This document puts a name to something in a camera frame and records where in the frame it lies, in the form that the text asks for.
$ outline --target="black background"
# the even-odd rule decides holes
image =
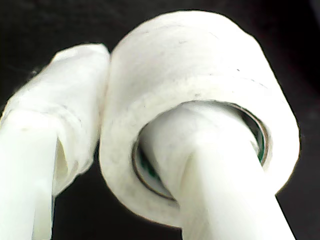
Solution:
[[[301,130],[300,160],[277,199],[297,240],[320,239],[320,29],[306,0],[0,0],[0,106],[55,52],[89,42],[112,51],[141,22],[187,9],[223,14],[262,46]],[[55,202],[53,240],[180,238],[117,201],[97,153]]]

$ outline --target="green inner ring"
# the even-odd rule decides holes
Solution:
[[[263,128],[262,124],[260,123],[261,126],[259,126],[259,124],[257,123],[258,120],[254,120],[254,117],[250,116],[251,113],[247,113],[247,111],[245,111],[243,108],[234,104],[230,105],[241,111],[240,113],[242,119],[247,124],[257,141],[257,144],[259,146],[257,157],[260,164],[263,165],[265,160],[265,139],[262,132],[263,130],[261,129]],[[175,199],[171,195],[169,195],[168,193],[164,193],[164,189],[166,190],[166,188],[163,185],[160,176],[157,174],[153,166],[148,161],[144,151],[139,146],[139,139],[135,143],[135,147],[132,151],[132,164],[137,177],[140,179],[143,185],[145,185],[149,190],[153,191],[157,195],[175,201]],[[160,187],[158,190],[156,190],[154,187],[151,187],[150,184],[144,179],[143,174],[138,170],[139,167],[137,167],[137,164],[140,165],[140,167],[143,169],[145,173],[149,175],[149,177],[151,177],[157,182],[157,184],[159,185],[158,187]]]

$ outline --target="tape roll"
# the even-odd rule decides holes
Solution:
[[[190,101],[227,103],[253,116],[265,130],[262,168],[274,193],[291,175],[300,149],[295,116],[261,47],[235,23],[215,13],[178,11],[138,26],[111,55],[101,171],[132,212],[175,227],[181,226],[179,205],[159,184],[162,196],[142,183],[132,153],[146,124]],[[139,168],[156,187],[152,169]]]

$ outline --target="white surface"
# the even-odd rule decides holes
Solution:
[[[109,53],[102,44],[77,45],[58,52],[51,63],[8,101],[11,110],[35,111],[55,119],[63,154],[57,159],[53,195],[65,189],[93,162],[107,89]]]
[[[134,213],[181,226],[179,206],[147,189],[132,167],[140,130],[193,100],[238,104],[266,127],[263,170],[275,194],[299,155],[296,119],[254,38],[229,19],[200,11],[159,16],[130,32],[111,55],[100,139],[101,171]]]
[[[109,60],[102,44],[65,49],[9,99],[0,120],[0,239],[51,238],[52,198],[93,162]]]
[[[178,201],[184,240],[294,240],[234,108],[187,103],[141,132],[140,142]]]
[[[0,239],[51,238],[57,132],[50,117],[12,111],[0,128]]]

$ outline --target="tape wrapping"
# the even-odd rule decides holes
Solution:
[[[13,110],[38,112],[52,120],[63,153],[57,155],[53,196],[93,162],[109,62],[109,52],[102,44],[82,44],[62,50],[8,100],[2,113],[0,126]]]

